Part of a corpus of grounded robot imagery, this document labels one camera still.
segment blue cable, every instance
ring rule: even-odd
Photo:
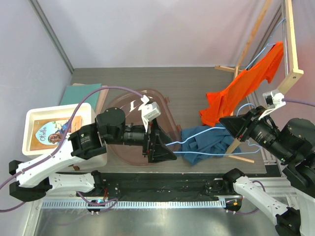
[[[269,42],[271,41],[272,37],[274,36],[274,33],[275,33],[275,31],[277,30],[278,26],[279,26],[284,20],[285,20],[285,18],[283,18],[282,20],[280,20],[280,22],[276,25],[275,29],[273,30],[273,32],[271,33],[269,39],[267,40],[267,45],[266,45],[266,46],[260,51],[260,53],[258,53],[258,55],[248,64],[248,66],[246,66],[245,70],[247,70],[247,69],[251,66],[251,64],[253,64],[253,63],[256,61],[256,59],[263,53],[263,51],[265,51],[265,49],[266,49],[268,46],[273,46],[273,45],[275,45],[275,43],[274,43],[274,44],[269,44]]]
[[[248,142],[248,146],[257,146],[259,148],[256,151],[240,152],[240,153],[225,153],[225,154],[213,154],[213,153],[205,153],[205,152],[198,152],[198,151],[174,151],[174,153],[193,153],[193,154],[201,154],[201,155],[208,155],[208,156],[227,156],[227,155],[254,154],[260,151],[259,145],[250,144],[249,140],[247,140],[247,142]]]
[[[199,132],[199,133],[196,133],[196,134],[194,134],[194,135],[188,137],[188,138],[187,138],[185,141],[183,141],[183,142],[178,142],[178,141],[176,141],[176,142],[172,142],[172,143],[169,143],[169,144],[165,144],[165,146],[169,146],[169,145],[173,145],[173,144],[184,144],[184,143],[186,143],[189,139],[192,139],[192,138],[198,136],[199,134],[203,134],[203,133],[205,133],[205,132],[207,132],[207,131],[210,131],[210,130],[212,130],[212,129],[225,129],[225,128],[224,128],[224,127],[211,127],[211,128],[209,128],[209,129],[206,129],[206,130],[204,130],[204,131],[201,131],[201,132]]]
[[[244,104],[243,106],[241,106],[241,107],[238,109],[236,116],[238,117],[238,115],[239,115],[239,113],[240,113],[240,111],[241,111],[241,109],[242,109],[243,107],[249,106],[249,105],[252,105],[253,107],[255,107],[255,105],[252,104],[252,103],[246,103],[246,104]]]

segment white wall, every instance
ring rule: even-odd
[[[299,69],[304,70],[302,78],[285,95],[287,98],[296,98],[305,101],[315,102],[315,1],[303,0],[292,1],[295,37]],[[273,42],[282,41],[281,27],[275,32]],[[268,84],[263,82],[257,90],[258,97],[262,94],[277,88],[284,79],[284,64],[281,63],[273,81]],[[276,125],[283,127],[291,118],[306,118],[315,123],[315,108],[287,103],[284,107],[272,113]]]
[[[234,66],[265,0],[38,2],[76,68]],[[248,58],[279,5],[273,0]]]
[[[26,112],[58,105],[70,73],[27,0],[2,0],[0,7],[0,182],[10,175],[8,163],[22,155]],[[0,208],[19,203],[0,191]],[[0,213],[2,236],[20,236],[29,212],[27,204]]]

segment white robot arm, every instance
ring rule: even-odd
[[[176,155],[164,143],[172,139],[163,132],[156,117],[159,107],[156,102],[144,106],[142,117],[145,125],[126,125],[125,113],[119,108],[109,108],[106,113],[96,116],[95,123],[81,127],[65,140],[55,155],[49,159],[44,154],[29,162],[12,161],[9,172],[16,176],[10,184],[10,195],[30,202],[56,192],[79,191],[99,195],[104,183],[97,171],[84,175],[56,174],[69,165],[88,160],[106,153],[107,144],[142,146],[142,154],[149,163],[176,160]]]
[[[230,186],[248,198],[276,225],[279,235],[313,235],[315,232],[315,125],[293,118],[280,131],[267,110],[256,107],[238,117],[223,117],[220,122],[241,142],[249,138],[287,165],[283,173],[296,189],[300,210],[287,207],[258,189],[239,170],[226,173]]]

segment white bracket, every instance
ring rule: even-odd
[[[142,122],[146,129],[146,132],[148,132],[149,122],[161,115],[161,111],[156,102],[148,104],[150,100],[146,95],[141,98],[141,101],[143,102],[143,104],[139,107],[138,110],[141,110]]]
[[[266,92],[262,96],[266,100],[267,109],[263,112],[263,114],[261,114],[258,120],[261,120],[262,118],[269,115],[276,109],[279,109],[280,107],[283,107],[285,105],[285,102],[282,102],[282,99],[284,99],[284,95],[280,93],[278,90]]]

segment box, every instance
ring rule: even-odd
[[[56,107],[46,107],[29,110],[26,114],[26,122],[24,128],[24,137],[22,145],[22,153],[25,156],[28,156],[31,159],[37,158],[43,154],[50,154],[53,151],[52,149],[44,150],[30,150],[32,131],[34,126],[34,121],[39,119],[51,119],[51,118],[68,118],[72,115],[74,109],[77,107],[77,104],[56,106]],[[82,117],[82,126],[91,124],[95,121],[95,112],[91,108],[89,103],[83,103],[79,108],[76,116]],[[90,160],[83,161],[81,163],[75,164],[79,167],[80,170],[93,169],[105,166],[107,163],[107,154],[102,154],[95,156]],[[68,167],[62,171],[73,171],[73,167]]]

